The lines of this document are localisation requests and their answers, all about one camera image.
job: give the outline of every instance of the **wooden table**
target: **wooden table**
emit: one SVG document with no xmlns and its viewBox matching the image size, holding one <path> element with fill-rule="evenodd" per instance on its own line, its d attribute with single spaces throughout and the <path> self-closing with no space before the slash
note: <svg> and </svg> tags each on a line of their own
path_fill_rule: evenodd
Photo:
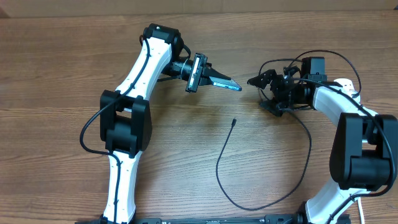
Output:
<svg viewBox="0 0 398 224">
<path fill-rule="evenodd" d="M 178 28 L 193 52 L 233 77 L 243 91 L 180 80 L 158 83 L 150 99 L 154 127 L 141 158 L 138 217 L 259 217 L 292 213 L 329 178 L 336 128 L 317 111 L 299 111 L 313 150 L 305 178 L 284 201 L 257 212 L 232 205 L 218 187 L 215 165 L 233 117 L 238 123 L 220 162 L 220 179 L 242 206 L 258 207 L 297 183 L 308 137 L 288 114 L 258 107 L 247 86 L 260 65 L 312 49 L 348 57 L 363 83 L 362 102 L 398 116 L 398 12 L 290 12 L 0 20 L 0 223 L 73 223 L 98 218 L 108 196 L 109 161 L 85 152 L 78 136 L 98 110 L 104 89 L 114 90 L 141 50 L 138 36 L 151 22 Z M 326 56 L 329 79 L 358 82 L 346 62 Z M 269 68 L 281 72 L 286 63 Z M 99 121 L 87 145 L 104 149 Z M 398 187 L 364 198 L 369 223 L 397 222 Z M 358 209 L 348 213 L 359 223 Z"/>
</svg>

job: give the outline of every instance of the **white cable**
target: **white cable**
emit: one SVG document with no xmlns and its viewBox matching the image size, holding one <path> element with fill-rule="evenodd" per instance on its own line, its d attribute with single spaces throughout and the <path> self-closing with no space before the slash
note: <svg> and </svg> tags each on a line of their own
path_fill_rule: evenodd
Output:
<svg viewBox="0 0 398 224">
<path fill-rule="evenodd" d="M 361 217 L 361 224 L 365 224 L 365 217 L 363 215 L 361 198 L 358 198 L 357 202 L 358 202 L 359 216 Z"/>
</svg>

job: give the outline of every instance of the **robotic arm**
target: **robotic arm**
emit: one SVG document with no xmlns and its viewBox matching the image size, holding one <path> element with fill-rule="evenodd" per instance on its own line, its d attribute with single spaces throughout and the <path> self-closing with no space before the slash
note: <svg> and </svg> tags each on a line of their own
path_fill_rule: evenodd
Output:
<svg viewBox="0 0 398 224">
<path fill-rule="evenodd" d="M 302 63 L 301 70 L 297 67 L 285 68 L 284 75 L 277 75 L 275 70 L 268 70 L 258 77 L 249 79 L 248 84 L 262 89 L 271 84 L 274 97 L 262 102 L 261 107 L 276 116 L 282 116 L 285 110 L 304 108 L 296 105 L 305 104 L 321 111 L 337 126 L 330 156 L 331 177 L 321 191 L 308 200 L 298 214 L 292 216 L 290 223 L 346 223 L 346 220 L 339 219 L 339 216 L 358 199 L 351 198 L 352 195 L 377 191 L 391 179 L 394 181 L 396 174 L 390 172 L 391 158 L 374 123 L 343 95 L 315 84 L 318 82 L 327 85 L 350 96 L 359 104 L 360 96 L 355 97 L 357 93 L 352 81 L 340 78 L 328 82 L 324 58 L 304 58 Z M 300 80 L 294 83 L 292 76 L 296 72 L 300 72 L 301 78 L 307 78 L 312 82 L 304 83 Z M 378 115 L 361 107 L 375 117 L 383 128 L 392 149 L 392 159 L 396 164 L 396 118 L 391 115 Z M 362 150 L 363 142 L 376 145 L 376 150 Z M 267 217 L 274 221 L 270 224 L 278 223 L 279 215 L 266 215 L 266 220 Z"/>
<path fill-rule="evenodd" d="M 196 92 L 200 85 L 241 90 L 230 77 L 212 69 L 205 55 L 195 54 L 193 60 L 190 56 L 180 57 L 182 49 L 188 48 L 177 29 L 151 24 L 145 28 L 143 38 L 145 44 L 129 75 L 115 92 L 105 90 L 101 95 L 100 135 L 105 149 L 111 152 L 109 194 L 103 216 L 89 223 L 128 224 L 134 221 L 138 162 L 152 134 L 149 98 L 161 73 L 171 76 L 167 80 L 187 81 L 187 92 Z M 117 115 L 117 111 L 131 112 L 131 118 Z"/>
</svg>

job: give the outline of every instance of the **wood grain surface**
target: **wood grain surface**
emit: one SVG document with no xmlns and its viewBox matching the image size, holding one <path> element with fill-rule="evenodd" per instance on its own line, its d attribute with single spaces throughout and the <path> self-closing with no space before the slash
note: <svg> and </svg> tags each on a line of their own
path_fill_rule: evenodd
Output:
<svg viewBox="0 0 398 224">
<path fill-rule="evenodd" d="M 292 213 L 329 178 L 336 128 L 317 111 L 299 111 L 313 149 L 305 178 L 284 201 L 257 212 L 232 205 L 218 187 L 215 165 L 231 126 L 238 122 L 220 162 L 220 179 L 233 200 L 258 207 L 297 183 L 308 137 L 288 114 L 260 109 L 247 86 L 260 65 L 312 49 L 348 57 L 363 83 L 362 103 L 398 116 L 398 12 L 293 12 L 168 16 L 71 17 L 0 20 L 0 223 L 73 223 L 98 218 L 108 196 L 106 156 L 89 154 L 80 129 L 98 110 L 103 90 L 126 77 L 151 22 L 180 30 L 192 52 L 201 52 L 242 92 L 181 80 L 158 83 L 150 99 L 154 127 L 137 177 L 138 217 L 259 217 Z M 344 60 L 326 56 L 329 79 L 355 75 Z M 286 63 L 268 68 L 281 72 Z M 99 121 L 87 145 L 104 149 Z M 368 223 L 397 223 L 397 186 L 364 198 Z M 348 213 L 359 223 L 358 209 Z"/>
</svg>

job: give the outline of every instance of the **wall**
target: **wall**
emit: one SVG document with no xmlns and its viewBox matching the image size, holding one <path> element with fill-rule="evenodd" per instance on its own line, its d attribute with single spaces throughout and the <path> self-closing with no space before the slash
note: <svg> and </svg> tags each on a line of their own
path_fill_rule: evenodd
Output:
<svg viewBox="0 0 398 224">
<path fill-rule="evenodd" d="M 390 10 L 398 0 L 0 0 L 0 17 Z"/>
</svg>

